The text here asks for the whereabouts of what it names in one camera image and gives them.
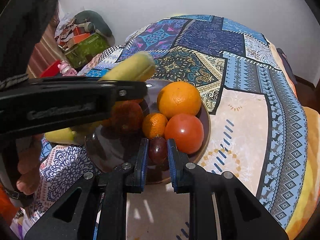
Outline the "person's left hand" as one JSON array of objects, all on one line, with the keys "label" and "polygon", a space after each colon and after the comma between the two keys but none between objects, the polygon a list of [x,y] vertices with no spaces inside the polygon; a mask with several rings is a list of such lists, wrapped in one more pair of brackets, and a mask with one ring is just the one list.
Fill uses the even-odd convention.
[{"label": "person's left hand", "polygon": [[25,195],[33,194],[40,183],[40,155],[42,149],[42,135],[31,137],[28,148],[18,152],[17,169],[21,174],[17,180],[17,189]]}]

